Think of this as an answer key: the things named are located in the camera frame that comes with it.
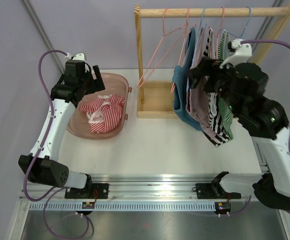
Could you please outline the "teal tank top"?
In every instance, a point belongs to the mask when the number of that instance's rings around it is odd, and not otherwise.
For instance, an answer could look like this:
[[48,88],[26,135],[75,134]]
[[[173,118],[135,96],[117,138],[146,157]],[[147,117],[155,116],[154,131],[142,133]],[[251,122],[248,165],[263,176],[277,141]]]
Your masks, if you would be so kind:
[[197,131],[202,131],[200,123],[189,116],[186,110],[187,104],[187,72],[192,65],[192,59],[195,51],[196,44],[196,29],[192,27],[190,29],[186,45],[185,45],[185,60],[182,65],[177,65],[174,68],[174,75],[172,83],[173,90],[173,110],[177,117],[184,123],[193,127]]

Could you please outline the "mauve tank top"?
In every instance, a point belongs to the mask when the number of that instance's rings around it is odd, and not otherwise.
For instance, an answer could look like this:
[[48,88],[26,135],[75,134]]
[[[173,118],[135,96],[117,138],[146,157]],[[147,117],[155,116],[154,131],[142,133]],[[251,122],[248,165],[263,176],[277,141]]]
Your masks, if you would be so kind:
[[[198,39],[196,40],[194,55],[192,59],[192,65],[190,69],[195,68],[203,57],[203,44],[205,37],[205,28],[201,28],[198,33]],[[203,91],[203,86],[207,79],[205,77],[200,80],[196,88],[190,88],[187,92],[187,104],[186,110],[189,116],[195,121],[200,123],[205,137],[213,144],[216,145],[215,136],[216,133],[211,129],[208,115],[208,97],[207,93]]]

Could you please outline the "green white striped tank top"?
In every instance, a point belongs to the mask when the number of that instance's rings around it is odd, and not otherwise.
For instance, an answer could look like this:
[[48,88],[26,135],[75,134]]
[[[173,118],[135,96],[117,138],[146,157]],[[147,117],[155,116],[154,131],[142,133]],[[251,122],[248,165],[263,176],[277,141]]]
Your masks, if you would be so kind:
[[[218,59],[224,60],[226,58],[226,48],[227,44],[230,41],[230,37],[226,30],[223,30],[222,37],[220,43],[218,44]],[[234,135],[231,130],[231,125],[233,122],[233,114],[228,106],[228,104],[219,97],[219,113],[222,117],[222,125],[224,128],[224,132],[227,134],[229,140],[231,141],[234,138]]]

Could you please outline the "light blue wire hanger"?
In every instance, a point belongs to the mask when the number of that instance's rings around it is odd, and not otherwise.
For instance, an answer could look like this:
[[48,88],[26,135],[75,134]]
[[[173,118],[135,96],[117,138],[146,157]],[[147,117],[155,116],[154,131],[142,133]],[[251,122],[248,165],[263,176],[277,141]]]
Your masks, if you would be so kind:
[[198,33],[197,33],[196,42],[195,42],[195,48],[194,48],[194,54],[193,54],[193,58],[192,58],[192,65],[191,65],[191,67],[194,66],[195,59],[196,59],[196,53],[197,53],[197,48],[198,48],[198,42],[199,42],[200,36],[201,36],[201,34],[202,34],[202,21],[203,21],[203,18],[204,18],[205,10],[206,10],[206,8],[203,8],[202,16],[200,17],[200,23],[199,23],[199,28],[198,28]]

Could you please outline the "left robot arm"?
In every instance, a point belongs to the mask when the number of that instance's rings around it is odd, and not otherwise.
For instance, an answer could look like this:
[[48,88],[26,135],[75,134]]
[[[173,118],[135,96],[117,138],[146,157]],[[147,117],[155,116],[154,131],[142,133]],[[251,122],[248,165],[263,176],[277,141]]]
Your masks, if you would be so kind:
[[83,60],[68,60],[65,73],[47,92],[49,110],[35,146],[28,155],[21,155],[18,164],[25,174],[25,197],[35,201],[27,191],[27,183],[50,186],[52,189],[71,189],[74,198],[87,199],[93,193],[90,175],[70,170],[59,163],[60,145],[69,120],[85,95],[105,89],[97,65],[90,66]]

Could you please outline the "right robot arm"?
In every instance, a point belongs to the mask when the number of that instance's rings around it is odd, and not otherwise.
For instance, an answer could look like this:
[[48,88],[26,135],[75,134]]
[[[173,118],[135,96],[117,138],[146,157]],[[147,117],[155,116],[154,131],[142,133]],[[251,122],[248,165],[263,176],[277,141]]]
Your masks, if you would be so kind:
[[253,195],[266,207],[290,211],[289,121],[283,106],[264,96],[268,75],[255,63],[232,65],[204,57],[187,76],[190,88],[207,78],[204,91],[217,93],[228,103],[268,168],[256,175],[224,171],[213,179],[212,194]]

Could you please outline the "red white striped tank top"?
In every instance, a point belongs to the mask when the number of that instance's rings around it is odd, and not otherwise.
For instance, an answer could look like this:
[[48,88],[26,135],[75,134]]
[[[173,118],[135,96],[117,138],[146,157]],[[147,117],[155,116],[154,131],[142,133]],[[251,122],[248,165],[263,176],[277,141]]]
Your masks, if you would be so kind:
[[92,133],[105,134],[120,123],[124,104],[125,98],[118,94],[98,95],[83,103],[79,110],[86,114]]

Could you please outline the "black white striped tank top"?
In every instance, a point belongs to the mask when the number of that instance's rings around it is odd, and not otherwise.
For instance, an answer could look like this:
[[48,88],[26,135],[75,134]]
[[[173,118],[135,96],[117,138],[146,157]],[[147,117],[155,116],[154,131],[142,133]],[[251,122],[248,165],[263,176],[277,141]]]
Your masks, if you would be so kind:
[[[215,33],[212,28],[209,28],[206,48],[204,51],[204,56],[209,57],[211,59],[218,60],[218,50],[216,44]],[[230,142],[227,134],[224,132],[224,128],[222,125],[222,117],[219,113],[219,95],[217,93],[207,93],[208,97],[208,115],[209,115],[209,123],[211,129],[216,133],[215,142],[216,147]]]

